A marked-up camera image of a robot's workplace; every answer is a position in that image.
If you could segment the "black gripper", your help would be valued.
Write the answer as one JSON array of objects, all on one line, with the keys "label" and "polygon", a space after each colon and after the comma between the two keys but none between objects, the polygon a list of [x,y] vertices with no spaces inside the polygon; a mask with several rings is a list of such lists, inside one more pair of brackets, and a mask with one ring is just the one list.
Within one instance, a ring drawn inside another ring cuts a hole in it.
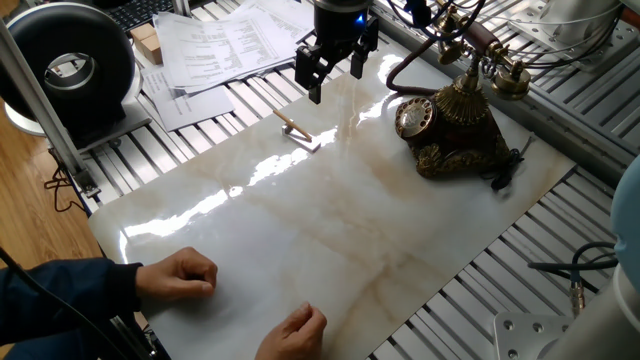
[{"label": "black gripper", "polygon": [[378,48],[379,19],[367,21],[371,0],[315,0],[316,45],[296,50],[295,81],[308,91],[308,98],[321,103],[321,88],[334,63],[328,58],[346,58],[352,51],[350,74],[360,79],[371,52]]}]

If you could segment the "person's left hand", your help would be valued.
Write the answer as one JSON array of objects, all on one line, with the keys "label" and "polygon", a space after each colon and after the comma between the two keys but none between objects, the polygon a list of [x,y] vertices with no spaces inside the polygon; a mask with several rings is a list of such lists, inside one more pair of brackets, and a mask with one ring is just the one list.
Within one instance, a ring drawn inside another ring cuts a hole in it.
[{"label": "person's left hand", "polygon": [[185,247],[157,263],[139,267],[136,294],[163,301],[211,297],[217,273],[218,266],[212,260],[193,247]]}]

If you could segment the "person's right hand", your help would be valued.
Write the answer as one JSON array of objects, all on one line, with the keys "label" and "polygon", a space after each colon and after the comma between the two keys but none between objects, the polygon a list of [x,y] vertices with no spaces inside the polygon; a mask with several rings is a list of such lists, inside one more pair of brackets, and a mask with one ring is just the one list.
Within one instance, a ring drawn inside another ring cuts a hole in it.
[{"label": "person's right hand", "polygon": [[317,360],[321,358],[325,315],[303,303],[261,342],[255,360]]}]

